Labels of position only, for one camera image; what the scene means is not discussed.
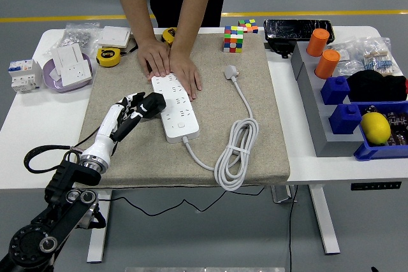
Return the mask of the person's left hand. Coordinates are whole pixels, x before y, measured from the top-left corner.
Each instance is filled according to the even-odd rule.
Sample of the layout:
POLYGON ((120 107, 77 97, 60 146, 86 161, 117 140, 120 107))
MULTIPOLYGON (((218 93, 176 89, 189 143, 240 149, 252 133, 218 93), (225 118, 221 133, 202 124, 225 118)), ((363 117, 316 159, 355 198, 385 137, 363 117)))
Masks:
POLYGON ((202 90, 202 82, 198 68, 190 59, 190 55, 185 52, 171 50, 170 70, 186 90, 189 100, 196 99, 197 91, 202 90))

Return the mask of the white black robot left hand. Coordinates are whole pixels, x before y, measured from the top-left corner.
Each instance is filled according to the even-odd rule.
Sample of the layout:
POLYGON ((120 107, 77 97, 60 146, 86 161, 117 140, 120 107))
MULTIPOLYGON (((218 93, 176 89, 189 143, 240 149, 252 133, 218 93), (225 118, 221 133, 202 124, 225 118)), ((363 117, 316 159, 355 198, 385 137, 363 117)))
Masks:
POLYGON ((143 103, 144 95, 144 92, 130 94, 110 107, 94 144, 82 153, 80 164, 89 168, 100 167, 101 172, 110 166, 115 144, 122 141, 148 112, 143 103))

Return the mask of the person's right hand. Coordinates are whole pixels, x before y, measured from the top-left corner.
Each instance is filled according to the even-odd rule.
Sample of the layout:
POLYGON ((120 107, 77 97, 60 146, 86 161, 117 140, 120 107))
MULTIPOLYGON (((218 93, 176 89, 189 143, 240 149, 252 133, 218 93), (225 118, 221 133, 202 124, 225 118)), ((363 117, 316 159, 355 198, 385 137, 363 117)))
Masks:
POLYGON ((137 58, 148 81, 153 76, 162 77, 170 73, 168 47, 155 38, 138 42, 137 58))

